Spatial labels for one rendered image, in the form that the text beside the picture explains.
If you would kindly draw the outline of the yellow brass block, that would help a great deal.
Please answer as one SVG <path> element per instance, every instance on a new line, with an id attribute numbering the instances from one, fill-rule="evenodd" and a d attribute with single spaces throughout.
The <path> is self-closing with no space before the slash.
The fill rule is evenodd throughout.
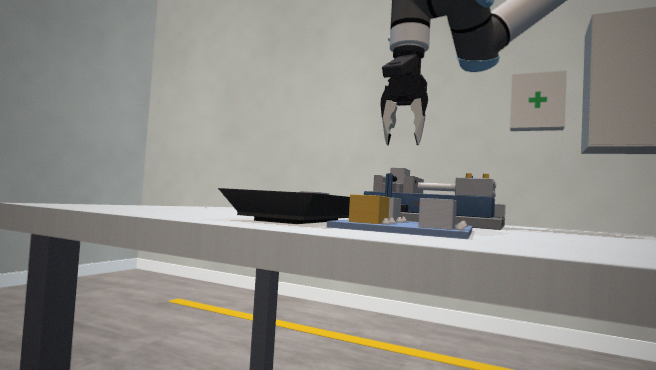
<path id="1" fill-rule="evenodd" d="M 382 224 L 389 219 L 390 197 L 350 194 L 349 222 Z"/>

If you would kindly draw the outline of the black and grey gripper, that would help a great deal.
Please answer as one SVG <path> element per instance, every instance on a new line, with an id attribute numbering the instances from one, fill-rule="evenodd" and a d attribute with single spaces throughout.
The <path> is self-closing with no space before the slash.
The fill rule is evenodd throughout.
<path id="1" fill-rule="evenodd" d="M 417 145 L 419 145 L 422 137 L 425 111 L 428 104 L 427 82 L 421 74 L 421 59 L 424 57 L 424 48 L 417 45 L 402 45 L 393 50 L 393 58 L 413 54 L 417 55 L 418 65 L 404 76 L 390 78 L 388 80 L 389 84 L 385 86 L 381 97 L 381 116 L 384 137 L 388 146 L 391 138 L 390 130 L 396 124 L 397 105 L 410 105 L 415 116 L 413 123 L 415 125 L 414 136 Z"/>

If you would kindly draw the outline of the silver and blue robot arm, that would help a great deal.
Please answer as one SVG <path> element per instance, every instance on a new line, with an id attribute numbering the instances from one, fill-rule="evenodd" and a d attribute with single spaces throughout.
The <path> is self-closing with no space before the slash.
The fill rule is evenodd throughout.
<path id="1" fill-rule="evenodd" d="M 485 71 L 498 63 L 500 50 L 566 1 L 507 0 L 490 11 L 494 0 L 392 0 L 390 50 L 417 45 L 426 52 L 430 20 L 447 16 L 460 67 Z M 418 65 L 416 54 L 393 60 L 382 66 L 384 78 L 399 78 Z"/>

